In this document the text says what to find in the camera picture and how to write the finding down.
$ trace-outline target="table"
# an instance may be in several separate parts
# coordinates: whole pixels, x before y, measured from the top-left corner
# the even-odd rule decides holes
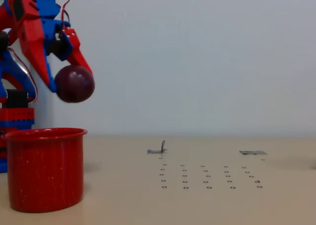
[[[164,139],[168,151],[147,154]],[[12,210],[0,174],[3,225],[297,225],[315,213],[316,139],[308,138],[87,136],[82,202],[46,214]]]

